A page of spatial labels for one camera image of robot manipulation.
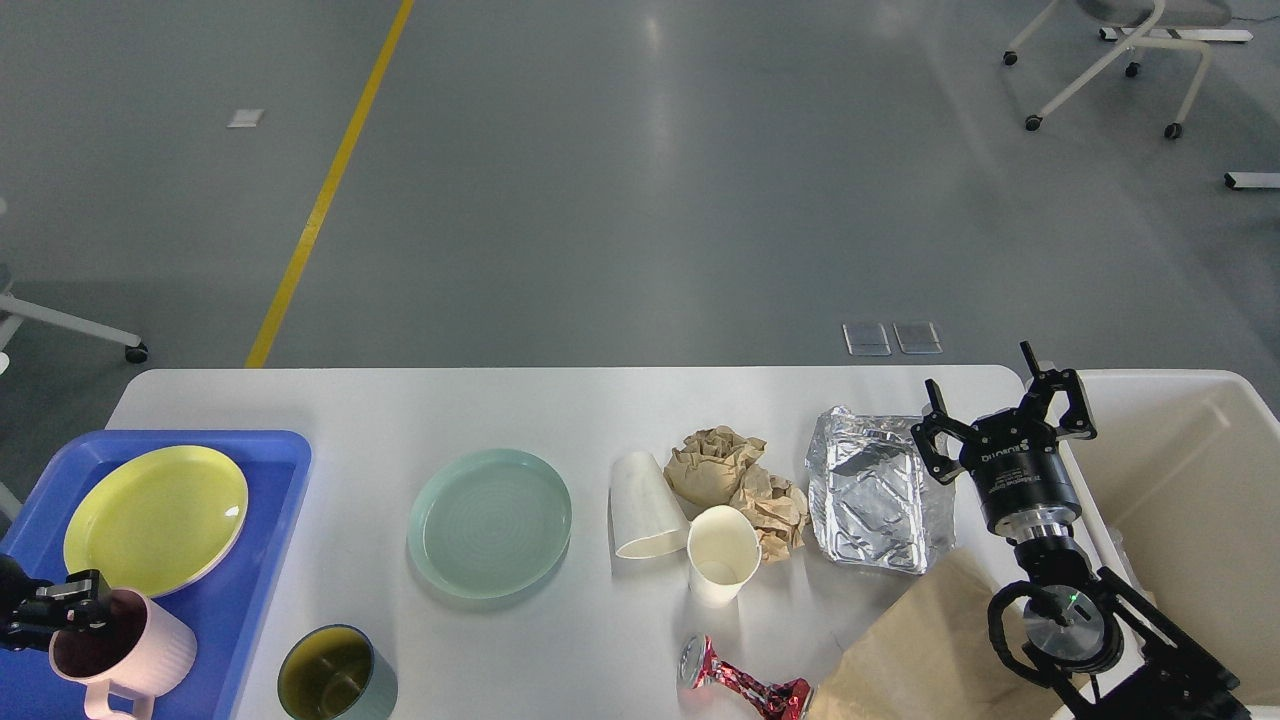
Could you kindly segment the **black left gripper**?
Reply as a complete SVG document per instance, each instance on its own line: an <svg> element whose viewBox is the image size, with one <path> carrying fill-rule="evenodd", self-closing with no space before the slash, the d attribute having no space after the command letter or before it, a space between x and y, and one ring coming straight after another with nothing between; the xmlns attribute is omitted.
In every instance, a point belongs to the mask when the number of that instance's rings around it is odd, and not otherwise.
<svg viewBox="0 0 1280 720"><path fill-rule="evenodd" d="M111 588L99 569L76 571L55 584L28 577L13 556L1 556L4 650L40 650L37 635L102 633L111 623Z"/></svg>

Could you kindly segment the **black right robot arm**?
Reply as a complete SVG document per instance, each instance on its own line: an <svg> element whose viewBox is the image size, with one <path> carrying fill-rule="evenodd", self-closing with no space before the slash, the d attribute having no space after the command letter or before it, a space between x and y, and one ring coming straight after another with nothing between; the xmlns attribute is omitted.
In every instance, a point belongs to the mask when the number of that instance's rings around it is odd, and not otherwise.
<svg viewBox="0 0 1280 720"><path fill-rule="evenodd" d="M938 483L972 478L987 530L1027 574L987 609L1000 662L1076 719L1248 719L1238 676L1076 542L1082 502L1061 442L1097 436L1085 387L1073 369L1039 365L1028 342L1020 350L1032 379L1019 405L960 421L929 379L911 428Z"/></svg>

